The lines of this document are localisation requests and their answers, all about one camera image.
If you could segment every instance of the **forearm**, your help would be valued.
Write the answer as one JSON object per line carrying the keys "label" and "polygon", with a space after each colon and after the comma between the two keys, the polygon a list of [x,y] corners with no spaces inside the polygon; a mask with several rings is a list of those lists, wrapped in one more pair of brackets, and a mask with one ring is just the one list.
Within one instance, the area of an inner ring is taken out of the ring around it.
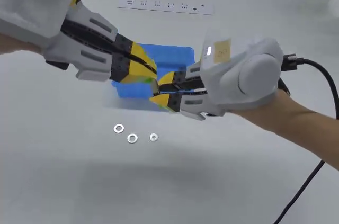
{"label": "forearm", "polygon": [[301,106],[282,91],[267,106],[236,113],[308,149],[339,170],[339,121]]}
{"label": "forearm", "polygon": [[12,53],[19,50],[40,53],[40,49],[31,43],[23,42],[0,34],[0,55],[4,53]]}

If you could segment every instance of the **silver washer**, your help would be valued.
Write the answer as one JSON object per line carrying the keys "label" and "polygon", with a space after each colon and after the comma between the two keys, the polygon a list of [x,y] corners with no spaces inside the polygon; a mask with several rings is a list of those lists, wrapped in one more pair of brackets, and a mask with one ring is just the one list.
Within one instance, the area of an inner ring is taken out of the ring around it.
{"label": "silver washer", "polygon": [[130,144],[134,144],[135,142],[138,141],[138,136],[136,134],[130,134],[127,136],[127,141]]}
{"label": "silver washer", "polygon": [[122,124],[117,124],[114,126],[114,132],[120,134],[124,130],[124,126]]}
{"label": "silver washer", "polygon": [[152,133],[151,135],[149,135],[149,140],[152,142],[155,142],[158,140],[158,135],[155,133]]}

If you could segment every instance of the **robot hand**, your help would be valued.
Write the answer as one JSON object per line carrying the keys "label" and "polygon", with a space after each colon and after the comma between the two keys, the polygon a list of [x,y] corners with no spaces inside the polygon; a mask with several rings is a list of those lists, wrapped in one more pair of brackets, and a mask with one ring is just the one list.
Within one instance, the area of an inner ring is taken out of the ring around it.
{"label": "robot hand", "polygon": [[0,0],[0,33],[38,46],[50,65],[65,70],[73,64],[79,79],[156,79],[156,65],[142,47],[81,0]]}
{"label": "robot hand", "polygon": [[201,60],[186,71],[166,74],[150,100],[197,120],[205,119],[202,113],[223,116],[230,110],[259,107],[269,103],[278,82],[283,83],[282,62],[283,52],[274,39],[208,40]]}

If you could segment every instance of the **blue container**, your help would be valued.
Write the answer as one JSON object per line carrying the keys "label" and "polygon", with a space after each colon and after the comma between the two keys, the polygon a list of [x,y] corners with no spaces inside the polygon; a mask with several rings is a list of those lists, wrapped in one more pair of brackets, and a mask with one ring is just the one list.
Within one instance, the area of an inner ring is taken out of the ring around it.
{"label": "blue container", "polygon": [[[140,44],[150,58],[154,59],[157,66],[158,80],[171,71],[186,70],[187,66],[194,63],[194,50],[187,47],[170,47],[150,44]],[[149,84],[120,84],[112,82],[120,98],[152,97]]]}

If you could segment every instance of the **power strip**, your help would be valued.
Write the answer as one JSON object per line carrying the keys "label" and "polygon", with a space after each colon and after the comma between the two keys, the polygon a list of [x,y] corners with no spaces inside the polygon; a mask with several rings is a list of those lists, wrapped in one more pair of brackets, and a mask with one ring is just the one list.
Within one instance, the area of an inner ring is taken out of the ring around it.
{"label": "power strip", "polygon": [[214,7],[206,3],[175,2],[170,0],[119,0],[118,8],[213,15]]}

